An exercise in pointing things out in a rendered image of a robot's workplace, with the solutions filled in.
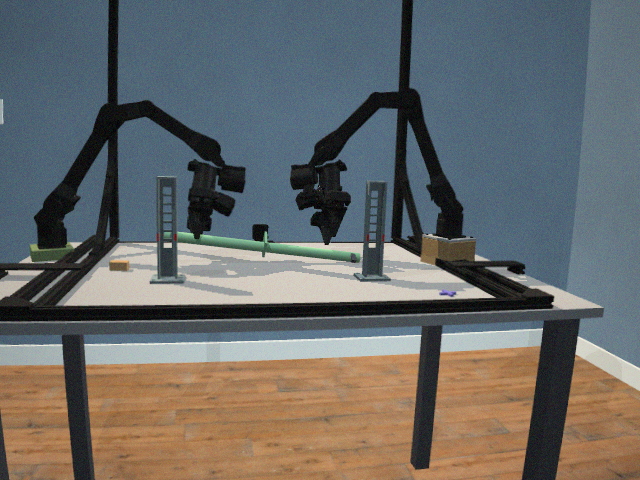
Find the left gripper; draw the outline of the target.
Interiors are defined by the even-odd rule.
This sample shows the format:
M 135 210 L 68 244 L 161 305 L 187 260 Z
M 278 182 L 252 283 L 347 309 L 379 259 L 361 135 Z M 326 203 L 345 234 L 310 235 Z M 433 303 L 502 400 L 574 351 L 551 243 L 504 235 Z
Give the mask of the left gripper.
M 324 181 L 319 185 L 322 187 L 324 197 L 326 195 L 323 202 L 327 204 L 322 201 L 318 203 L 317 209 L 322 209 L 322 211 L 313 214 L 311 225 L 320 228 L 324 244 L 329 245 L 331 237 L 336 236 L 346 213 L 347 207 L 344 207 L 344 203 L 345 206 L 351 203 L 351 195 L 348 192 L 343 192 L 342 186 L 335 181 Z M 333 190 L 341 192 L 333 192 Z M 327 192 L 328 194 L 326 194 Z

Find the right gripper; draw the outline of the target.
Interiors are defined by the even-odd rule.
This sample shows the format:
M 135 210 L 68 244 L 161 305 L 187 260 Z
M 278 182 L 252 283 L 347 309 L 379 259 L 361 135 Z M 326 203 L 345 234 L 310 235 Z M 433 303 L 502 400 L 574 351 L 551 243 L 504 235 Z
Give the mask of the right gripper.
M 210 216 L 213 213 L 212 208 L 215 201 L 215 193 L 216 193 L 213 189 L 211 189 L 211 188 L 214 188 L 213 185 L 214 184 L 212 182 L 207 180 L 197 180 L 192 183 L 192 187 L 194 188 L 189 189 L 188 201 L 190 201 L 190 206 L 188 206 L 189 216 L 187 218 L 187 228 L 190 229 L 190 232 L 194 235 L 195 239 L 199 239 L 200 235 L 203 234 L 203 231 L 211 230 L 212 219 L 210 218 Z M 207 187 L 207 188 L 195 188 L 195 187 Z M 203 197 L 209 197 L 209 198 L 203 199 Z M 199 201 L 199 198 L 200 198 L 200 201 Z M 210 201 L 208 201 L 208 199 L 210 199 Z M 194 201 L 194 200 L 197 200 L 197 201 Z M 211 204 L 211 201 L 213 204 Z

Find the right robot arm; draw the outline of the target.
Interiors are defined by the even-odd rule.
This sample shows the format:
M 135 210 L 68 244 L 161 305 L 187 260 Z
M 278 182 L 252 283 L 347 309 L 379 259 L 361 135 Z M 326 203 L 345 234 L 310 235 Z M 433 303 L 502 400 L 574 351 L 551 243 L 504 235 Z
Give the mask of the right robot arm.
M 187 169 L 194 172 L 193 182 L 207 180 L 215 185 L 216 175 L 219 175 L 218 185 L 221 186 L 221 190 L 243 193 L 246 168 L 225 165 L 220 155 L 220 144 L 216 140 L 191 130 L 149 100 L 121 105 L 106 103 L 100 108 L 92 134 L 64 180 L 50 193 L 43 203 L 43 208 L 34 216 L 38 227 L 38 249 L 66 248 L 67 229 L 64 227 L 63 220 L 67 213 L 74 210 L 75 204 L 80 199 L 80 196 L 76 195 L 79 185 L 106 141 L 125 121 L 142 117 L 148 117 L 173 135 L 177 135 L 202 159 L 213 162 L 217 167 L 224 167 L 223 170 L 194 159 L 188 163 Z M 215 191 L 215 186 L 213 190 Z M 221 192 L 215 192 L 213 209 L 225 216 L 230 216 L 235 206 L 235 199 Z M 57 217 L 59 217 L 58 221 Z

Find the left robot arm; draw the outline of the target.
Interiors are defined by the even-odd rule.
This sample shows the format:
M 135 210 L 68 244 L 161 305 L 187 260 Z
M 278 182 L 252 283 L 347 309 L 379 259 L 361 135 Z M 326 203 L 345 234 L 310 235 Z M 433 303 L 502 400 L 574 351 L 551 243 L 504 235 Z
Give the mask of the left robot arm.
M 427 185 L 426 187 L 431 195 L 431 200 L 434 199 L 435 204 L 442 211 L 438 213 L 436 233 L 433 236 L 447 239 L 466 238 L 466 236 L 462 235 L 462 212 L 464 208 L 459 206 L 460 203 L 456 199 L 456 194 L 442 171 L 424 121 L 420 95 L 413 88 L 406 88 L 402 91 L 410 92 L 373 92 L 370 94 L 368 99 L 339 128 L 315 144 L 314 155 L 309 164 L 291 166 L 290 182 L 292 189 L 303 189 L 303 192 L 300 192 L 295 199 L 298 208 L 299 210 L 309 207 L 317 209 L 318 203 L 320 201 L 323 202 L 322 187 L 318 185 L 318 189 L 314 189 L 315 184 L 318 184 L 318 174 L 319 184 L 324 181 L 335 181 L 340 184 L 340 171 L 347 171 L 345 163 L 339 159 L 335 163 L 320 165 L 323 165 L 326 161 L 334 160 L 348 139 L 379 108 L 402 109 L 412 126 L 430 176 L 432 185 Z M 383 105 L 399 106 L 383 107 Z M 321 164 L 319 161 L 321 161 Z

